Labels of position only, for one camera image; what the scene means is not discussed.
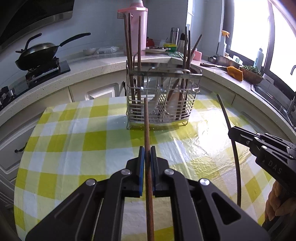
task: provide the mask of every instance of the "table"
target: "table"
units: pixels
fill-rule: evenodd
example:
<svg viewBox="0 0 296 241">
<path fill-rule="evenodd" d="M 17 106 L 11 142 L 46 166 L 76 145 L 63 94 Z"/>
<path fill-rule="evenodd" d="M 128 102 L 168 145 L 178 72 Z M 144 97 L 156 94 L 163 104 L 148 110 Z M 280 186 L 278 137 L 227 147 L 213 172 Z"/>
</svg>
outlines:
<svg viewBox="0 0 296 241">
<path fill-rule="evenodd" d="M 231 107 L 233 125 L 255 132 Z M 126 98 L 74 102 L 47 108 L 27 143 L 17 174 L 14 214 L 17 232 L 26 234 L 79 185 L 98 181 L 125 167 L 144 146 L 144 131 L 127 130 Z M 231 141 L 215 94 L 197 95 L 186 126 L 150 131 L 157 156 L 185 177 L 206 177 L 236 202 L 236 175 Z M 242 209 L 258 223 L 274 179 L 237 144 L 242 173 Z M 155 240 L 173 240 L 169 198 L 154 198 Z M 122 240 L 146 240 L 143 197 L 125 201 Z"/>
</svg>

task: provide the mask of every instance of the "round table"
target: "round table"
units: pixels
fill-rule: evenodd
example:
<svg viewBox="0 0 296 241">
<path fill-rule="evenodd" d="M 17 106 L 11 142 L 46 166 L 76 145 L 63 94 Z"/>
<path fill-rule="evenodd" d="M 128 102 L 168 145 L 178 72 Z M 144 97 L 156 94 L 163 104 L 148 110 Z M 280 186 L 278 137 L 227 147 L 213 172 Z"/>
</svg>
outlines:
<svg viewBox="0 0 296 241">
<path fill-rule="evenodd" d="M 256 132 L 227 106 L 232 125 Z M 17 174 L 14 214 L 17 232 L 26 234 L 89 178 L 98 181 L 123 169 L 144 146 L 144 132 L 126 129 L 126 97 L 95 99 L 47 108 L 27 143 Z M 186 126 L 150 130 L 158 157 L 186 178 L 208 178 L 236 202 L 237 187 L 228 129 L 214 93 L 199 94 Z M 248 148 L 237 144 L 242 176 L 242 209 L 259 224 L 274 179 Z M 173 240 L 169 198 L 154 198 L 155 240 Z M 146 240 L 143 197 L 126 198 L 122 240 Z"/>
</svg>

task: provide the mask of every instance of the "white countertop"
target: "white countertop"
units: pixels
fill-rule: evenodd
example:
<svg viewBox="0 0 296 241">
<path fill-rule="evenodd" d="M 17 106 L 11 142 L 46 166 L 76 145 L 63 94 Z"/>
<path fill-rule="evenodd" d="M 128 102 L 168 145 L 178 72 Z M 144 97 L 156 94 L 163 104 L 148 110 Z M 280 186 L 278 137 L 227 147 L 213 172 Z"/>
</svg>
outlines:
<svg viewBox="0 0 296 241">
<path fill-rule="evenodd" d="M 180 59 L 171 58 L 167 55 L 142 56 L 143 62 L 167 63 L 170 60 L 175 64 L 182 63 Z M 99 75 L 126 69 L 126 56 L 123 56 L 122 53 L 109 54 L 104 56 L 104 58 L 99 55 L 95 55 L 76 59 L 72 62 L 69 61 L 68 63 L 71 68 L 70 72 L 52 78 L 34 87 L 6 106 L 0 112 L 0 126 L 30 104 L 58 90 Z M 272 106 L 251 91 L 250 83 L 245 80 L 242 82 L 237 81 L 229 76 L 225 71 L 220 69 L 201 67 L 199 61 L 193 60 L 192 67 L 201 68 L 202 74 L 205 77 L 223 85 L 226 88 L 229 88 L 231 91 L 256 106 L 264 112 L 293 142 L 296 142 L 296 133 L 292 127 Z"/>
</svg>

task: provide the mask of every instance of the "silver screw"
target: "silver screw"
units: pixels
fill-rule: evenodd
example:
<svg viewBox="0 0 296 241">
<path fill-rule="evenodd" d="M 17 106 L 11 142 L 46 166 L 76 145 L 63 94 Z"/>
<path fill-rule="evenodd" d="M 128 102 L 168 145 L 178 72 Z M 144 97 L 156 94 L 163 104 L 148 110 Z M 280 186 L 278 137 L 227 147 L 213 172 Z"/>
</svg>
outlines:
<svg viewBox="0 0 296 241">
<path fill-rule="evenodd" d="M 126 176 L 126 175 L 130 175 L 130 173 L 131 173 L 131 171 L 129 169 L 122 169 L 121 170 L 121 174 L 122 175 L 125 175 Z"/>
<path fill-rule="evenodd" d="M 206 178 L 202 178 L 202 179 L 200 179 L 200 184 L 203 186 L 207 186 L 210 184 L 210 181 Z"/>
<path fill-rule="evenodd" d="M 96 180 L 95 179 L 88 179 L 88 180 L 86 180 L 85 183 L 87 186 L 93 186 L 96 184 Z"/>
<path fill-rule="evenodd" d="M 165 169 L 165 174 L 166 175 L 173 175 L 174 174 L 174 170 L 173 169 L 170 169 L 170 168 Z"/>
</svg>

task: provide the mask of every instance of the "hand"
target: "hand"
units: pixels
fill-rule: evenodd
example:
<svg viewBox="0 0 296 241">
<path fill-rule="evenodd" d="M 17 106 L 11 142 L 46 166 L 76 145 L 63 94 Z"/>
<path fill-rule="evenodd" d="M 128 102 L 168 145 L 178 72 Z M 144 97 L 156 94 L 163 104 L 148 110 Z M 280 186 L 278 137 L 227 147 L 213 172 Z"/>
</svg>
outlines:
<svg viewBox="0 0 296 241">
<path fill-rule="evenodd" d="M 265 219 L 269 221 L 273 220 L 275 216 L 283 216 L 286 214 L 292 214 L 296 209 L 296 198 L 289 198 L 281 205 L 279 195 L 282 192 L 283 187 L 278 181 L 275 181 L 270 194 L 268 195 L 268 200 L 265 205 Z"/>
</svg>

